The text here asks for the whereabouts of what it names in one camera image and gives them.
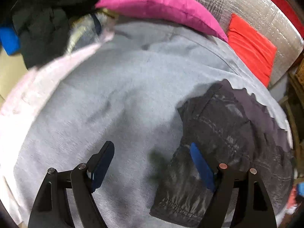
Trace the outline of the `light grey bed blanket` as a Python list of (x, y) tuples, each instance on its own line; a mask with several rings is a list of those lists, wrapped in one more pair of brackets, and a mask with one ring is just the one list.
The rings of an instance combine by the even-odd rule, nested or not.
[(117, 23), (113, 40), (60, 82), (26, 136), (13, 171), (24, 221), (49, 168), (72, 170), (112, 141), (93, 195), (108, 227), (171, 227), (149, 212), (156, 178), (182, 137), (177, 107), (223, 79), (287, 129), (278, 102), (227, 43), (167, 22)]

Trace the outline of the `dark grey padded jacket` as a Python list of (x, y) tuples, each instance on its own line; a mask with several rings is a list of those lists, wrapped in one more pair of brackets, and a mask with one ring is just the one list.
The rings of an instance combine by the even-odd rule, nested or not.
[(274, 212), (284, 209), (294, 169), (287, 132), (255, 95), (222, 80), (204, 95), (188, 99), (178, 113), (183, 136), (159, 183), (152, 216), (186, 227), (197, 227), (203, 218), (213, 193), (193, 163), (192, 143), (232, 169), (257, 169)]

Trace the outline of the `red fabric drape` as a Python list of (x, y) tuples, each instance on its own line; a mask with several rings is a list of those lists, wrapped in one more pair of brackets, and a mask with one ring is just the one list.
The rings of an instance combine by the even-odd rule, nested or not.
[(300, 20), (299, 15), (296, 13), (294, 7), (287, 0), (271, 0), (291, 21), (295, 28), (303, 38), (303, 23)]

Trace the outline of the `blue garment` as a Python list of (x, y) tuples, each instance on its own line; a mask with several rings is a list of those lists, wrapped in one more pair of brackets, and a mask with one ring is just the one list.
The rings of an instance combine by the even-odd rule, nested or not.
[(0, 39), (3, 49), (7, 55), (13, 55), (20, 50), (20, 40), (12, 27), (0, 28)]

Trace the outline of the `red pillow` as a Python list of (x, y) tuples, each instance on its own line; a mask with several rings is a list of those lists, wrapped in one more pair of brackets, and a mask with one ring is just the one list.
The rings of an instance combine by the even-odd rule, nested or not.
[(268, 86), (277, 47), (237, 14), (232, 14), (228, 43), (250, 71)]

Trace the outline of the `dark clothes pile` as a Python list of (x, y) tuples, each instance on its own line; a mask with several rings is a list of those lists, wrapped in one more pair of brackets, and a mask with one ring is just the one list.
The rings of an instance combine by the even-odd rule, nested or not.
[(97, 0), (18, 0), (12, 22), (27, 69), (63, 55), (73, 20), (88, 14)]

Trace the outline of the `floral patterned pillow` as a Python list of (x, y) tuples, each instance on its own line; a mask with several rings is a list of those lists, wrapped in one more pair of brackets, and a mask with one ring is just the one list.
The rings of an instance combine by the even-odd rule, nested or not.
[(119, 15), (106, 8), (97, 9), (72, 24), (65, 54), (71, 54), (87, 45), (102, 45), (114, 37), (114, 26)]

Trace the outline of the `magenta pillow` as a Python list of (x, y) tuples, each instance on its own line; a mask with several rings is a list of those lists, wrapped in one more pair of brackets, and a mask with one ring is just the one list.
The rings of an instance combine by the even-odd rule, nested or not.
[(127, 17), (175, 22), (228, 42), (216, 18), (196, 0), (99, 0), (95, 7)]

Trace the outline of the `white pink bed sheet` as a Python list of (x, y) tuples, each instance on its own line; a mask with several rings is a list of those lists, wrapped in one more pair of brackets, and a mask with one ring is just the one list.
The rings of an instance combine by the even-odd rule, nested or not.
[(60, 81), (113, 37), (114, 31), (105, 28), (92, 44), (56, 58), (41, 68), (33, 67), (20, 79), (1, 107), (1, 202), (15, 224), (19, 225), (23, 219), (13, 169), (32, 123)]

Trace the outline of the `silver quilted headboard cushion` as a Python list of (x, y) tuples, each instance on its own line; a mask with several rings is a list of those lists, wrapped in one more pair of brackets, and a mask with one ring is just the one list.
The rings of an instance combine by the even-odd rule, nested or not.
[(288, 71), (303, 50), (303, 39), (292, 22), (271, 0), (197, 0), (217, 19), (224, 31), (233, 13), (267, 37), (277, 53), (269, 86)]

